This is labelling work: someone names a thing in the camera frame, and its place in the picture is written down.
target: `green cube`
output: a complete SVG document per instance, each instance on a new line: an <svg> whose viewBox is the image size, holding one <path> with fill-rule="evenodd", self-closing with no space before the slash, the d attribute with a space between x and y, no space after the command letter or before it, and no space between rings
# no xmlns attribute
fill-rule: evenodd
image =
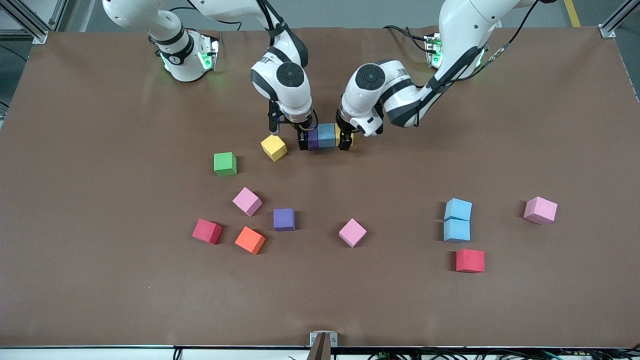
<svg viewBox="0 0 640 360"><path fill-rule="evenodd" d="M213 171L218 176L237 175L236 157L233 152L221 152L213 156Z"/></svg>

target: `light blue cube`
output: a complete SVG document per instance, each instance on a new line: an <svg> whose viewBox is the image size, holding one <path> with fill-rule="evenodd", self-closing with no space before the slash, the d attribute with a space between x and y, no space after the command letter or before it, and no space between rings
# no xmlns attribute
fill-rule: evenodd
<svg viewBox="0 0 640 360"><path fill-rule="evenodd" d="M444 222L444 241L466 243L471 241L470 223L464 220L451 219Z"/></svg>
<svg viewBox="0 0 640 360"><path fill-rule="evenodd" d="M449 200L444 211L444 220L449 219L471 220L471 203L456 198Z"/></svg>
<svg viewBox="0 0 640 360"><path fill-rule="evenodd" d="M318 124L318 147L335 147L335 125Z"/></svg>

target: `pink cube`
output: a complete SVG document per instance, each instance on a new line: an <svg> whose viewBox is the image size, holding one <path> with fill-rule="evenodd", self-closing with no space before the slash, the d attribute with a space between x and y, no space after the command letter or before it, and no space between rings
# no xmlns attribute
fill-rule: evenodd
<svg viewBox="0 0 640 360"><path fill-rule="evenodd" d="M524 210L524 218L540 225L547 225L556 219L556 209L558 204L535 197L527 201L527 207Z"/></svg>
<svg viewBox="0 0 640 360"><path fill-rule="evenodd" d="M252 216L262 205L262 201L251 190L243 188L234 199L234 204L245 214Z"/></svg>
<svg viewBox="0 0 640 360"><path fill-rule="evenodd" d="M217 244L220 239L220 233L222 233L222 226L199 219L192 236L207 243Z"/></svg>
<svg viewBox="0 0 640 360"><path fill-rule="evenodd" d="M470 249L456 251L456 271L484 272L484 251Z"/></svg>
<svg viewBox="0 0 640 360"><path fill-rule="evenodd" d="M350 247L354 247L362 239L367 231L356 220L349 220L349 222L340 230L340 237L349 244Z"/></svg>

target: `orange cube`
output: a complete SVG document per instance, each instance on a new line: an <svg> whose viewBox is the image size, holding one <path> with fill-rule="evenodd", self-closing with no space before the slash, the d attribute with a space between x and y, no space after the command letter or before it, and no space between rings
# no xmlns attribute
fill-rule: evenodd
<svg viewBox="0 0 640 360"><path fill-rule="evenodd" d="M238 239L236 239L236 245L240 246L244 250L251 252L253 255L257 255L258 251L262 247L264 243L264 236L256 233L255 231L249 229L248 227L244 227L240 235L238 235Z"/></svg>

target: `red cube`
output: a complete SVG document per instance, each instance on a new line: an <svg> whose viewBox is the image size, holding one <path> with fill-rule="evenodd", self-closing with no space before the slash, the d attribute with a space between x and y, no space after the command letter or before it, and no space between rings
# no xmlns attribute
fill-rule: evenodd
<svg viewBox="0 0 640 360"><path fill-rule="evenodd" d="M456 271L484 272L484 251L458 250L456 252Z"/></svg>
<svg viewBox="0 0 640 360"><path fill-rule="evenodd" d="M220 239L220 233L222 233L222 226L214 222L198 219L192 236L207 243L217 244Z"/></svg>

